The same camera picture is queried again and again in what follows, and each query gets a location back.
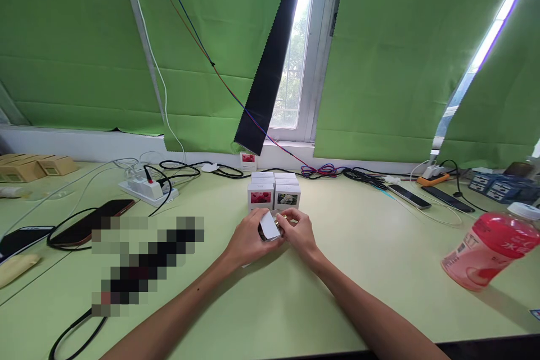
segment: red flower image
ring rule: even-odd
[[[270,192],[251,193],[252,204],[270,203],[271,201],[272,201],[272,193]]]
[[[243,154],[243,155],[242,155],[242,161],[247,161],[247,162],[252,162],[252,163],[254,163],[254,162],[255,162],[255,155],[247,155],[247,154]]]

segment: black smartphone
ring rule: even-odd
[[[469,207],[464,202],[461,202],[460,200],[452,197],[451,195],[446,194],[444,191],[439,190],[436,187],[431,186],[424,186],[422,187],[422,190],[427,191],[429,194],[431,194],[434,197],[437,197],[439,200],[444,201],[448,205],[457,208],[460,211],[463,212],[474,212],[475,209]]]
[[[427,201],[421,199],[420,197],[414,195],[409,190],[405,190],[401,186],[396,186],[396,185],[393,184],[391,186],[388,186],[388,189],[390,191],[393,191],[399,197],[401,197],[403,200],[405,200],[406,202],[414,205],[418,209],[426,209],[426,208],[431,207],[431,204],[429,202],[427,202]]]
[[[54,227],[25,227],[8,233],[0,242],[0,263],[45,238]]]
[[[135,204],[134,200],[112,200],[78,220],[65,231],[51,238],[56,246],[84,245],[92,237],[92,229],[101,228],[101,217],[119,217]]]

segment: green curtain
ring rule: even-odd
[[[516,0],[440,151],[461,167],[504,168],[540,138],[540,0]]]
[[[182,1],[245,102],[280,0]],[[141,3],[175,134],[188,151],[236,152],[242,108],[169,0]],[[2,0],[0,12],[0,79],[33,125],[165,133],[167,148],[179,150],[164,128],[129,0]]]
[[[437,125],[503,0],[341,0],[315,156],[429,158]]]

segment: hand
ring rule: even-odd
[[[223,255],[234,268],[252,263],[279,248],[285,239],[263,242],[259,236],[259,223],[268,208],[255,208],[235,229]]]
[[[276,219],[285,231],[285,239],[289,241],[304,260],[312,259],[320,251],[315,242],[309,217],[296,208],[286,209],[281,214],[277,214]]]

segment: forearm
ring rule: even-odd
[[[381,360],[448,360],[417,328],[360,288],[322,253],[313,254],[307,263]]]
[[[113,346],[102,360],[161,360],[178,344],[212,291],[235,267],[220,256],[188,288]]]

